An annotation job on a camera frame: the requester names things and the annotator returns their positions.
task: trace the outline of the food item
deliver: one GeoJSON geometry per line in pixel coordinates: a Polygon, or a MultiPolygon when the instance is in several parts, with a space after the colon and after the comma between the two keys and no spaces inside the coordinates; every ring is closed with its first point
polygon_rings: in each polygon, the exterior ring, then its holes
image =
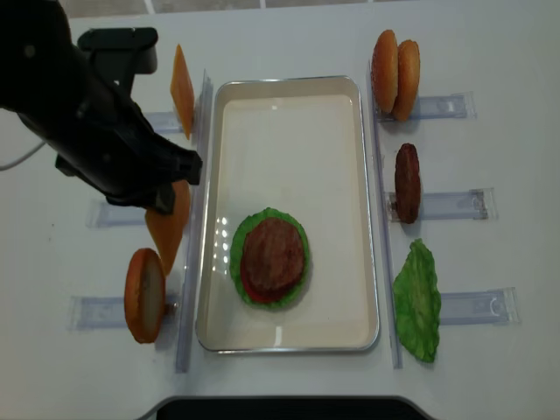
{"type": "Polygon", "coordinates": [[[134,340],[153,343],[165,311],[165,276],[156,251],[134,253],[124,286],[124,318],[134,340]]]}
{"type": "Polygon", "coordinates": [[[417,148],[405,143],[396,154],[395,196],[396,213],[404,223],[414,223],[418,217],[422,186],[417,148]]]}
{"type": "Polygon", "coordinates": [[[395,33],[383,31],[374,48],[371,81],[377,106],[383,112],[391,112],[398,89],[398,50],[395,33]]]}
{"type": "Polygon", "coordinates": [[[409,118],[417,99],[420,83],[420,50],[410,39],[399,45],[398,95],[392,114],[398,121],[409,118]]]}
{"type": "Polygon", "coordinates": [[[393,296],[399,340],[419,360],[432,363],[439,344],[441,295],[434,257],[421,239],[410,244],[393,296]]]}
{"type": "Polygon", "coordinates": [[[186,67],[185,56],[179,44],[175,50],[170,90],[175,109],[183,125],[183,131],[186,138],[190,138],[193,131],[194,90],[189,70],[186,67]]]}
{"type": "Polygon", "coordinates": [[[169,276],[173,263],[175,263],[175,256],[183,237],[183,229],[189,221],[191,209],[191,193],[188,183],[184,180],[174,182],[173,191],[175,191],[173,214],[163,215],[153,209],[148,209],[144,216],[151,238],[156,243],[166,276],[169,276]]]}
{"type": "Polygon", "coordinates": [[[247,304],[278,309],[301,292],[309,270],[307,235],[289,214],[273,208],[246,218],[235,231],[229,265],[247,304]]]}

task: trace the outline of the clear plastic holder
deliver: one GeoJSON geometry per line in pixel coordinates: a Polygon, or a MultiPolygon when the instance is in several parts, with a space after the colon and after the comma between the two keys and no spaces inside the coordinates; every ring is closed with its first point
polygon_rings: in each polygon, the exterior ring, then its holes
{"type": "Polygon", "coordinates": [[[139,207],[112,206],[107,201],[92,200],[86,218],[88,228],[114,228],[116,226],[142,226],[146,211],[139,207]]]}
{"type": "Polygon", "coordinates": [[[205,208],[204,203],[210,186],[207,181],[207,174],[209,173],[212,154],[212,148],[210,147],[210,121],[212,118],[213,99],[214,85],[205,70],[202,90],[195,106],[194,127],[192,130],[192,142],[196,146],[196,151],[199,153],[205,166],[200,174],[199,186],[193,188],[191,194],[191,213],[186,237],[185,281],[183,282],[177,356],[175,358],[175,370],[178,373],[184,373],[188,369],[190,348],[193,341],[196,283],[200,273],[204,249],[202,229],[204,229],[207,222],[207,208],[205,208]]]}
{"type": "MultiPolygon", "coordinates": [[[[464,192],[431,192],[422,195],[418,219],[423,221],[451,221],[497,219],[494,189],[481,188],[464,192]]],[[[385,194],[385,208],[390,221],[399,221],[394,192],[385,194]]]]}
{"type": "MultiPolygon", "coordinates": [[[[367,96],[369,99],[369,121],[374,150],[374,166],[377,173],[377,205],[378,208],[385,208],[386,211],[378,212],[379,225],[381,227],[381,256],[383,261],[385,276],[385,294],[388,307],[389,339],[391,344],[391,355],[393,368],[403,367],[403,354],[401,343],[396,334],[396,314],[395,301],[393,300],[393,256],[390,248],[389,222],[395,217],[394,194],[385,193],[383,184],[383,162],[382,151],[378,133],[378,123],[392,121],[387,115],[381,118],[375,109],[375,100],[371,86],[371,63],[367,63],[367,96]]],[[[475,117],[473,104],[473,94],[455,94],[451,96],[429,97],[428,100],[420,98],[415,106],[416,119],[427,118],[467,118],[475,117]],[[446,98],[447,102],[441,102],[441,98],[446,98]],[[455,104],[464,103],[466,112],[456,112],[459,108],[455,104]],[[440,104],[440,110],[432,107],[434,103],[440,104]]],[[[452,192],[425,194],[423,196],[424,215],[423,218],[453,220],[453,219],[476,219],[486,220],[497,217],[494,204],[494,190],[492,188],[482,190],[472,190],[469,192],[452,192]]],[[[520,318],[517,311],[517,299],[515,288],[501,290],[489,290],[481,292],[465,293],[442,293],[442,309],[440,312],[442,326],[464,326],[477,324],[510,324],[519,323],[520,318]]]]}
{"type": "MultiPolygon", "coordinates": [[[[165,297],[164,324],[170,324],[179,308],[179,296],[165,297]]],[[[123,297],[71,297],[70,331],[126,328],[123,297]]]]}
{"type": "MultiPolygon", "coordinates": [[[[395,121],[391,114],[379,112],[378,121],[395,121]]],[[[419,96],[410,113],[409,120],[434,120],[438,118],[476,118],[473,92],[449,96],[419,96]]]]}
{"type": "Polygon", "coordinates": [[[183,132],[183,126],[177,118],[175,111],[144,112],[143,116],[158,134],[176,134],[183,132]]]}
{"type": "Polygon", "coordinates": [[[476,324],[519,324],[515,287],[505,289],[442,293],[442,326],[472,326],[476,324]]]}

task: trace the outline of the cheese slice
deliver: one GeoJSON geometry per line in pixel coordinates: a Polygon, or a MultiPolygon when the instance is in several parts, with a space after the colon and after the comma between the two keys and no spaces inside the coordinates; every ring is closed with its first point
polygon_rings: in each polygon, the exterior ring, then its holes
{"type": "Polygon", "coordinates": [[[186,138],[191,138],[194,116],[194,90],[181,45],[177,44],[171,77],[171,97],[183,125],[186,138]]]}
{"type": "Polygon", "coordinates": [[[191,193],[188,183],[185,180],[176,181],[173,183],[173,190],[175,191],[173,214],[162,215],[155,210],[148,209],[144,216],[151,238],[156,243],[166,277],[171,273],[173,263],[175,263],[175,256],[183,238],[183,229],[189,221],[191,209],[191,193]]]}

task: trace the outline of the green lettuce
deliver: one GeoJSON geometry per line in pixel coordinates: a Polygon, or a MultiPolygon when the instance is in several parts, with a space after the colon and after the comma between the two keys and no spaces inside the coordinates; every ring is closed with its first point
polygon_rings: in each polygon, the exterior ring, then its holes
{"type": "Polygon", "coordinates": [[[421,239],[410,244],[393,296],[399,340],[419,360],[432,363],[439,344],[441,295],[434,257],[421,239]]]}
{"type": "Polygon", "coordinates": [[[231,278],[234,281],[237,293],[239,293],[239,296],[241,296],[241,299],[243,299],[243,302],[245,302],[246,304],[262,309],[280,309],[292,303],[302,291],[305,280],[307,278],[307,274],[309,272],[309,244],[307,242],[307,235],[305,234],[304,229],[298,223],[298,221],[291,217],[289,214],[279,212],[278,210],[270,207],[265,208],[260,213],[253,214],[252,216],[247,217],[244,221],[241,222],[241,225],[239,225],[239,227],[235,231],[234,239],[231,243],[231,252],[229,254],[229,257],[229,272],[231,273],[231,278]],[[297,229],[297,232],[299,233],[299,236],[301,236],[301,241],[304,246],[304,270],[302,272],[301,280],[299,281],[299,283],[292,287],[284,297],[282,297],[280,300],[277,300],[276,302],[262,304],[251,299],[245,291],[242,283],[241,263],[245,236],[247,236],[250,231],[256,228],[256,225],[258,225],[265,219],[268,219],[269,217],[276,217],[278,219],[282,219],[283,221],[287,221],[297,229]]]}

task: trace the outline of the tomato slice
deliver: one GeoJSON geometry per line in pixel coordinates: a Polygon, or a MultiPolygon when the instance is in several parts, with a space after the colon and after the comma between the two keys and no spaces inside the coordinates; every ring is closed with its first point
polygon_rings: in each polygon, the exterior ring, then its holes
{"type": "Polygon", "coordinates": [[[272,291],[267,294],[259,293],[253,288],[249,281],[249,273],[245,267],[245,255],[241,257],[241,284],[243,284],[243,289],[245,289],[248,296],[258,304],[271,304],[272,302],[276,302],[283,298],[293,287],[293,284],[291,284],[284,289],[272,291]]]}

